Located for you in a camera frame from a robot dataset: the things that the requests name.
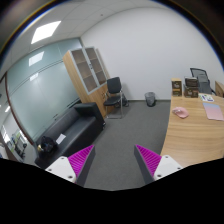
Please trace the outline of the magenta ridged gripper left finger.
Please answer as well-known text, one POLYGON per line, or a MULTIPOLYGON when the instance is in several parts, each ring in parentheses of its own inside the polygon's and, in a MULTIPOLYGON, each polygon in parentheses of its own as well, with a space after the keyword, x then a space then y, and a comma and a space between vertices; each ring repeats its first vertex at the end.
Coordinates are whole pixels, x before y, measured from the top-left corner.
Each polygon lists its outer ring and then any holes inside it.
POLYGON ((59 157, 46 171, 83 187, 94 157, 95 146, 90 145, 69 157, 59 157))

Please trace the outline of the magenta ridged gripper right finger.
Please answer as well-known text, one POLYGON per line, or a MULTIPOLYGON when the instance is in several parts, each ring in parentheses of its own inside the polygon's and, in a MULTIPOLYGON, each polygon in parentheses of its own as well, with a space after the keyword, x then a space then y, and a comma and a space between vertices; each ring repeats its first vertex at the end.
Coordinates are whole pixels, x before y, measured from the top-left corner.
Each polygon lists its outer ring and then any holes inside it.
POLYGON ((134 146, 134 155, 145 184, 152 183, 182 169, 182 166, 169 155, 160 156, 140 145, 134 146))

